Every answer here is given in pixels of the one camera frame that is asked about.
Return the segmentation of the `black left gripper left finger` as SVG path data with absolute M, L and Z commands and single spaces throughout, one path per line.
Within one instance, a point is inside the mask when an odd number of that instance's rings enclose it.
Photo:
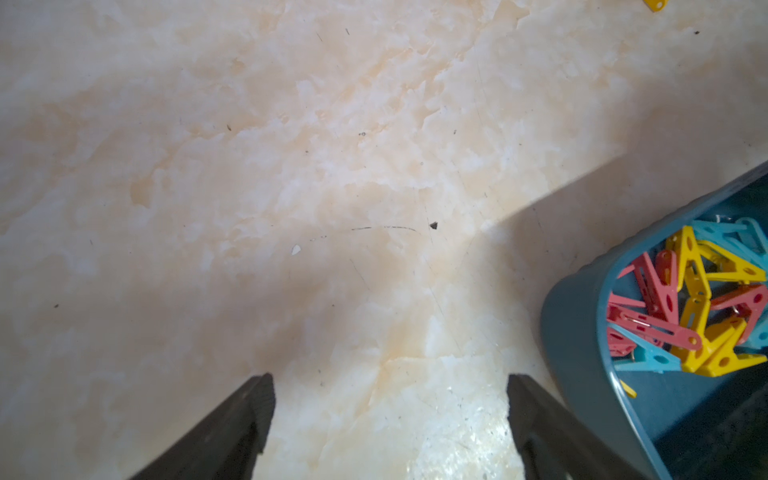
M 249 378 L 135 479 L 250 479 L 276 407 L 274 378 Z

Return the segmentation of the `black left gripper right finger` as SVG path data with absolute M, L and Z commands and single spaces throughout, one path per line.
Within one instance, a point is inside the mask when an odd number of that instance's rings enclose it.
M 532 377 L 508 377 L 508 421 L 526 479 L 642 479 Z

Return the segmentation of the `yellow clothespin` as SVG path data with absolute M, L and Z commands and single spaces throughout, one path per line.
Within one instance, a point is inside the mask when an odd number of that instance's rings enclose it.
M 766 272 L 695 233 L 686 226 L 666 242 L 678 257 L 677 290 L 687 294 L 679 325 L 696 335 L 671 353 L 684 372 L 710 378 L 766 363 L 741 349 L 767 306 Z
M 643 3 L 654 13 L 662 11 L 666 5 L 667 0 L 643 0 Z

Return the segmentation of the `teal plastic storage tray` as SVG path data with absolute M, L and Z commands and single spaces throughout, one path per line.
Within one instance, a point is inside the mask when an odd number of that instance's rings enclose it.
M 575 416 L 649 479 L 734 479 L 758 468 L 767 449 L 767 367 L 706 379 L 630 374 L 631 400 L 610 364 L 605 309 L 620 265 L 698 217 L 739 214 L 767 223 L 767 166 L 659 219 L 558 282 L 541 313 L 541 339 Z

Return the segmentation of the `pink clothespin lower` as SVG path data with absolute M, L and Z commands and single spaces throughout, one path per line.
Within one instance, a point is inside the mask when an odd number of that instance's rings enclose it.
M 607 320 L 648 341 L 658 341 L 691 351 L 702 349 L 703 342 L 695 331 L 623 306 L 609 304 Z

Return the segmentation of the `pink clothespin in tray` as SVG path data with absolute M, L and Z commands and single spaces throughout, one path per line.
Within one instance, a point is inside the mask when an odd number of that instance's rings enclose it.
M 654 260 L 647 252 L 621 270 L 617 279 L 632 274 L 641 300 L 611 293 L 609 302 L 624 307 L 642 308 L 649 315 L 669 323 L 679 322 L 677 255 L 672 250 L 660 251 Z

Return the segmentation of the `yellow clothespin in tray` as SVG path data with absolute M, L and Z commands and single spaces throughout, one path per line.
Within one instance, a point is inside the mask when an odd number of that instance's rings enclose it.
M 767 306 L 766 272 L 695 233 L 686 226 L 666 242 L 678 257 L 677 290 L 687 294 L 679 325 L 696 335 L 671 353 L 684 372 L 710 378 L 766 363 L 741 349 Z

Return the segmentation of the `cyan clothespin in tray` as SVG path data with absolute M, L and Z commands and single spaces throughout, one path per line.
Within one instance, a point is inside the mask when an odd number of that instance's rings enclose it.
M 733 223 L 695 220 L 692 226 L 698 240 L 709 241 L 767 269 L 767 235 L 755 219 L 743 217 Z

